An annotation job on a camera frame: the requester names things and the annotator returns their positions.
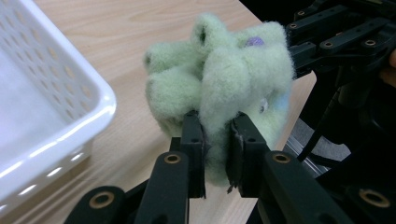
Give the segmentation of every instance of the purple patch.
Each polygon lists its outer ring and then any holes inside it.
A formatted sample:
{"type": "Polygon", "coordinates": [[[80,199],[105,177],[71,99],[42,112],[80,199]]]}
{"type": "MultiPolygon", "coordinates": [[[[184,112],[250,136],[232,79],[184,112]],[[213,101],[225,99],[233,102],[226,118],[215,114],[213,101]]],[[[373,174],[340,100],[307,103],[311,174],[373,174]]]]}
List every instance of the purple patch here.
{"type": "Polygon", "coordinates": [[[259,38],[258,36],[253,36],[247,40],[245,47],[260,46],[263,44],[264,44],[264,41],[262,41],[261,38],[259,38]]]}

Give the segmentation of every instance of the table surface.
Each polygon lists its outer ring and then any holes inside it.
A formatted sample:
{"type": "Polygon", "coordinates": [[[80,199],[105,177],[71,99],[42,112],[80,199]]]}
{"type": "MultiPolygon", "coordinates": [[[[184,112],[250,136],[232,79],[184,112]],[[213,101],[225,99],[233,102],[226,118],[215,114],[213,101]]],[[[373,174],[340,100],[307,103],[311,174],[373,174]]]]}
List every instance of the table surface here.
{"type": "MultiPolygon", "coordinates": [[[[116,93],[111,124],[96,136],[92,155],[40,191],[1,223],[63,223],[89,190],[111,185],[128,190],[149,178],[155,159],[169,149],[145,98],[142,64],[148,46],[187,40],[195,18],[212,12],[231,31],[260,21],[236,0],[35,0],[116,93]]],[[[285,145],[315,76],[293,83],[288,124],[276,149],[285,145]]],[[[206,184],[207,199],[190,200],[190,223],[245,223],[256,200],[237,190],[206,184]]]]}

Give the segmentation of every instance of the gray floor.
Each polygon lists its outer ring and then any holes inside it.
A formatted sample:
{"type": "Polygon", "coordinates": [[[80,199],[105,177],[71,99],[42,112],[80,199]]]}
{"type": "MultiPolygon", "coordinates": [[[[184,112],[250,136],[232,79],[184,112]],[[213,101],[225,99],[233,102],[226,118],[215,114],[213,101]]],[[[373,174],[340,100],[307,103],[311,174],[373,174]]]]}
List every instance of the gray floor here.
{"type": "MultiPolygon", "coordinates": [[[[284,148],[284,151],[287,151],[295,156],[300,154],[303,150],[303,147],[309,141],[314,130],[309,128],[302,120],[298,119],[296,125],[291,131],[291,135],[288,139],[288,142],[284,148]]],[[[346,156],[349,155],[349,150],[344,145],[336,145],[327,140],[324,137],[321,137],[318,141],[318,144],[315,146],[313,153],[326,157],[329,159],[341,161],[346,156]]],[[[308,170],[308,172],[316,177],[321,175],[329,170],[327,167],[319,166],[314,164],[311,160],[306,159],[303,163],[303,166],[308,170]]]]}

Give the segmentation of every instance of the green plush toy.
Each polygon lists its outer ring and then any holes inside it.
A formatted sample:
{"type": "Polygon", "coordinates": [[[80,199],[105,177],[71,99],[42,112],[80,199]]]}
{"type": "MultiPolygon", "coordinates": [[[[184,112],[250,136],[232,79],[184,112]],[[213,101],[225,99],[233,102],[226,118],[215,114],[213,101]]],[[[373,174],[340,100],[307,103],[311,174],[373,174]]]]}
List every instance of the green plush toy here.
{"type": "Polygon", "coordinates": [[[294,74],[284,28],[265,22],[236,33],[213,14],[196,20],[191,39],[151,46],[144,63],[153,117],[171,137],[181,136],[184,114],[199,111],[210,149],[205,179],[228,184],[225,172],[230,120],[249,115],[269,148],[287,120],[294,74]]]}

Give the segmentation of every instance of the fuzzy green fabric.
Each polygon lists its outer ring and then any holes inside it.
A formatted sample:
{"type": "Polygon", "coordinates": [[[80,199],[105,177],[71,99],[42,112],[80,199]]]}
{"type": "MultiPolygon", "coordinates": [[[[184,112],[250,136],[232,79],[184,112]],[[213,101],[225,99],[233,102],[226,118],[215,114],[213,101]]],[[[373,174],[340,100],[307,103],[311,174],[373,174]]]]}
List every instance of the fuzzy green fabric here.
{"type": "Polygon", "coordinates": [[[287,120],[294,73],[279,23],[229,32],[218,17],[204,13],[190,40],[152,45],[144,63],[148,105],[166,134],[180,136],[184,114],[199,111],[210,145],[207,181],[228,185],[229,122],[239,111],[249,115],[269,148],[275,146],[287,120]],[[263,44],[247,45],[252,37],[263,44]]]}

